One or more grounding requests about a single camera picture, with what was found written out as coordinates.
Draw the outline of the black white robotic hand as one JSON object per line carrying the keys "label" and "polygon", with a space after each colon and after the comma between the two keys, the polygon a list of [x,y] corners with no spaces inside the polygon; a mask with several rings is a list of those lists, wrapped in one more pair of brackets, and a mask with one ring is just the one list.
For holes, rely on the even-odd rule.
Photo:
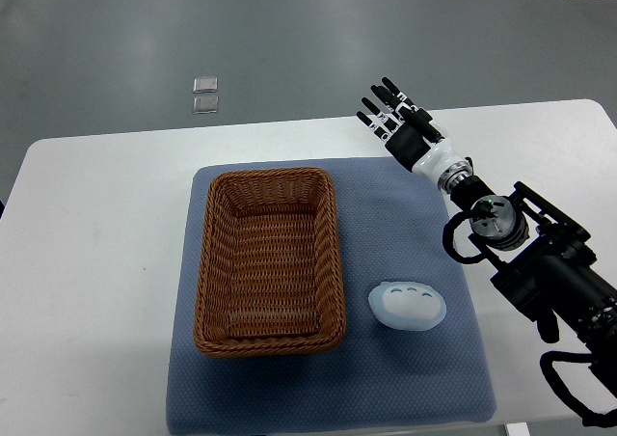
{"label": "black white robotic hand", "polygon": [[371,92],[382,105],[364,97],[369,112],[359,111],[356,117],[406,170],[428,177],[441,189],[472,175],[471,161],[454,151],[445,130],[390,79],[384,77]]}

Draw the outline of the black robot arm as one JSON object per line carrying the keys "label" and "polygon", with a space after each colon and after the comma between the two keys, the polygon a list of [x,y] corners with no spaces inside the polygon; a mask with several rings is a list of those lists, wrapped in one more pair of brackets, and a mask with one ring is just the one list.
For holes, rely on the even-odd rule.
{"label": "black robot arm", "polygon": [[589,232],[520,181],[512,194],[494,194],[467,160],[447,167],[438,186],[460,209],[443,228],[445,251],[462,264],[487,260],[496,269],[493,286],[536,324],[544,342],[558,342],[560,321],[577,334],[586,352],[548,351],[540,369],[583,425],[615,426],[615,411],[589,409],[554,367],[585,364],[616,391],[616,289],[591,267],[597,257],[586,244]]}

